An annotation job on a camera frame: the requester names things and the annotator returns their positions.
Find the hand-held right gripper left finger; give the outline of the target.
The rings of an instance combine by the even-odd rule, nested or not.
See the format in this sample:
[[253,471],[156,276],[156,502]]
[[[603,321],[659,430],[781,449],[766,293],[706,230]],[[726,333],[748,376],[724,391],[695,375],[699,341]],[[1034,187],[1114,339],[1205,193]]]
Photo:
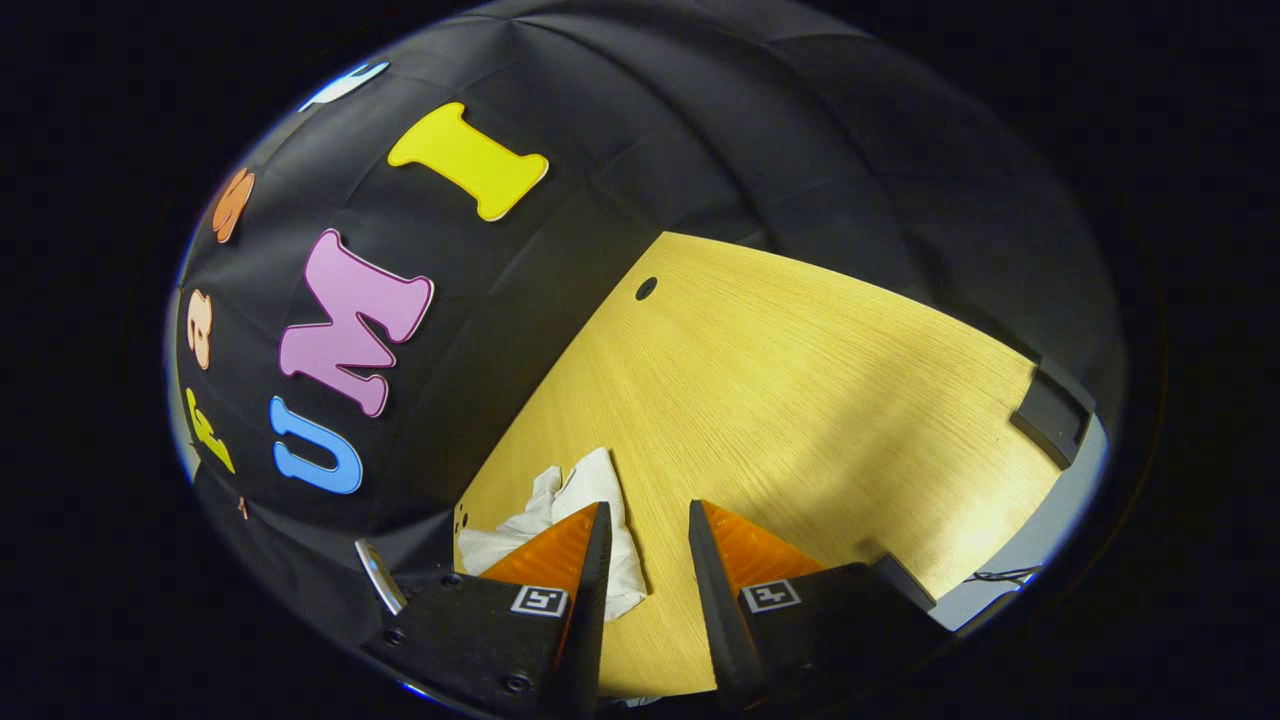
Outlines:
[[613,523],[590,503],[475,577],[431,574],[360,646],[477,720],[593,720]]

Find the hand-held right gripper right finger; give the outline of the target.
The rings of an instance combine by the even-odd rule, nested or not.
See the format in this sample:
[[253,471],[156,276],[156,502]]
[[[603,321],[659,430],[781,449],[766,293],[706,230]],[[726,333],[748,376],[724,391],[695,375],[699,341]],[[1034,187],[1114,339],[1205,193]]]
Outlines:
[[952,646],[891,553],[827,568],[705,500],[690,503],[689,543],[726,708],[841,708]]

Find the white jeans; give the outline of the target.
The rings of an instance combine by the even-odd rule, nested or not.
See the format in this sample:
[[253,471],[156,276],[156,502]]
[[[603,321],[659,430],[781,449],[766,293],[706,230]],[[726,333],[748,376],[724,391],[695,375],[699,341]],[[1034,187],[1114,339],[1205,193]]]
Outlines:
[[634,610],[648,596],[643,562],[627,527],[627,509],[611,451],[595,448],[564,471],[552,465],[532,479],[531,493],[518,512],[495,530],[463,528],[457,539],[465,571],[477,575],[495,566],[529,541],[590,503],[611,510],[611,569],[604,620]]

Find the silver metal binder clip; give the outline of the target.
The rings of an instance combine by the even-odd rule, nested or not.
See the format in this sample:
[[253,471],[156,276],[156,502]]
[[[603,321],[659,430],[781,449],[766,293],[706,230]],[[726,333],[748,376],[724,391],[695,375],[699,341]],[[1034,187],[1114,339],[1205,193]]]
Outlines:
[[358,560],[371,582],[378,597],[393,616],[398,616],[406,607],[407,600],[394,579],[390,568],[387,565],[375,544],[369,538],[355,541],[355,550]]

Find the black table edge clamp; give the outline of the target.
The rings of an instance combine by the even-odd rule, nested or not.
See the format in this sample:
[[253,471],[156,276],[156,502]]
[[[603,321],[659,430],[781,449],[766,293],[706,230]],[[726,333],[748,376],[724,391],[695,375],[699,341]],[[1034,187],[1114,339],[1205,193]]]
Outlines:
[[1059,470],[1066,471],[1080,452],[1094,410],[1092,393],[1062,366],[1043,356],[1009,420]]

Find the black backdrop cloth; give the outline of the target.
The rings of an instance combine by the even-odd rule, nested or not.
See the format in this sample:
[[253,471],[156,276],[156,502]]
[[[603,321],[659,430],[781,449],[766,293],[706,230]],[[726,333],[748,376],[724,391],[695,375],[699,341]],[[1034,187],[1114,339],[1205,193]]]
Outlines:
[[1046,359],[1117,436],[1126,347],[1075,197],[987,106],[794,0],[492,0],[297,101],[206,210],[168,336],[195,493],[268,594],[376,621],[353,542],[406,577],[664,231],[900,293]]

